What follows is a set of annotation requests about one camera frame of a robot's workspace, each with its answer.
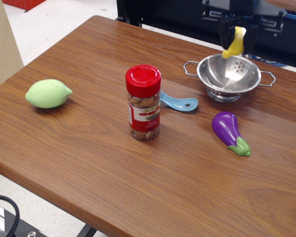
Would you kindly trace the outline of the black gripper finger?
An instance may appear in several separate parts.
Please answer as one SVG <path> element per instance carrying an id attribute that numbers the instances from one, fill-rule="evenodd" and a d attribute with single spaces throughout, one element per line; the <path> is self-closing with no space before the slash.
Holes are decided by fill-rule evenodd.
<path id="1" fill-rule="evenodd" d="M 261 33 L 261 22 L 251 22 L 245 27 L 246 33 L 243 38 L 244 54 L 250 54 L 256 44 L 257 38 Z"/>
<path id="2" fill-rule="evenodd" d="M 228 49 L 235 36 L 234 24 L 228 18 L 222 17 L 220 19 L 219 33 L 222 47 Z"/>

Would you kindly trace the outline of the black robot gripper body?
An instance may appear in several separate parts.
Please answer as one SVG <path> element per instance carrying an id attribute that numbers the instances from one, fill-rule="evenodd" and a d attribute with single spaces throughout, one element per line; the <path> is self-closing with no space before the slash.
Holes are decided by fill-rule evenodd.
<path id="1" fill-rule="evenodd" d="M 217 22 L 219 33 L 229 35 L 235 26 L 280 34 L 287 11 L 265 0 L 204 0 L 202 19 Z"/>

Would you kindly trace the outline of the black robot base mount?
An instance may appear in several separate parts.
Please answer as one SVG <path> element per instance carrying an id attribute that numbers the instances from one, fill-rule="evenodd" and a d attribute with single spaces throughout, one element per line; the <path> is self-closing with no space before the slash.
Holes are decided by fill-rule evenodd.
<path id="1" fill-rule="evenodd" d="M 0 209 L 0 237 L 6 237 L 10 231 L 15 220 L 14 214 Z M 19 220 L 18 226 L 14 233 L 15 237 L 45 237 L 46 235 L 42 233 L 37 228 L 31 226 L 23 220 Z"/>

